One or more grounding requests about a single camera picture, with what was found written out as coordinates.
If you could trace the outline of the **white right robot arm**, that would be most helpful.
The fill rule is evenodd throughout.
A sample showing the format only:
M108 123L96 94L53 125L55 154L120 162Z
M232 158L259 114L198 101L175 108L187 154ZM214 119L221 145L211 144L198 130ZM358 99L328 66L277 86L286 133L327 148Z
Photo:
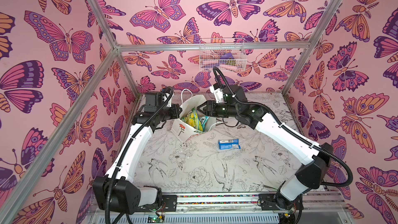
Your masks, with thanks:
M208 117L234 117L238 122L267 135L292 153L301 166L277 190L271 200L279 209L288 210L301 195L318 189L329 169L332 147L320 145L281 122L267 106L247 100L240 86L211 89L214 100L199 105L197 110Z

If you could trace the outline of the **green Fox's spring tea bag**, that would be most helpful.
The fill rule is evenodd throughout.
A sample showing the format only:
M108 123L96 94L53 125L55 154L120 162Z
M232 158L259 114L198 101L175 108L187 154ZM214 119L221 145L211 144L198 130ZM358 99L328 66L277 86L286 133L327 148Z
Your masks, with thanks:
M202 131L200 118L195 108L192 108L191 111L189 111L189 113L182 118L182 121L188 124L189 126L195 128L196 130Z

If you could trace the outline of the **blue snack packet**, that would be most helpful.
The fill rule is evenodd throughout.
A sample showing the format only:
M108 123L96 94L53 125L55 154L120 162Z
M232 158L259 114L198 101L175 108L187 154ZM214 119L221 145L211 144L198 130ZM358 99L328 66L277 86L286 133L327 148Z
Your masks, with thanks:
M219 140L218 144L220 150L240 149L239 139Z

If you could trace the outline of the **teal Fox's fruits bag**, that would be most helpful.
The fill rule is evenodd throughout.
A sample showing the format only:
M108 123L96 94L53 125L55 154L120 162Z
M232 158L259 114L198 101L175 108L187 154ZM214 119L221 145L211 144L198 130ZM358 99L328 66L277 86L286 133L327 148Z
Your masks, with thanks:
M201 127L202 127L202 131L205 131L206 123L207 123L208 119L209 119L208 116L203 116L203 117L200 118L200 124L201 124Z

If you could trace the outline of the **white paper bag with flower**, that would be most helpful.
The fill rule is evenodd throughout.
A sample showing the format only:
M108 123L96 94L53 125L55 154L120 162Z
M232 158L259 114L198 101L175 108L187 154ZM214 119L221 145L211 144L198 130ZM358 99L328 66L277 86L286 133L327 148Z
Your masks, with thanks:
M208 117L200 113L197 107L206 103L203 95L193 95L189 89L181 92L182 113L174 120L171 132L181 141L186 142L194 136L198 136L212 130L217 124L215 117Z

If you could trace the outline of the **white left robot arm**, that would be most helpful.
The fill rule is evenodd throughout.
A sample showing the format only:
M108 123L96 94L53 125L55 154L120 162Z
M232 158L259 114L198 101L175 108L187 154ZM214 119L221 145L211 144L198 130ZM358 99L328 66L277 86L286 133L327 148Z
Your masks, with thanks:
M135 172L158 125L177 119L181 112L178 104L171 104L163 108L144 105L136 113L121 153L105 175L94 180L93 192L101 210L133 214L142 207L158 209L162 205L161 188L134 185Z

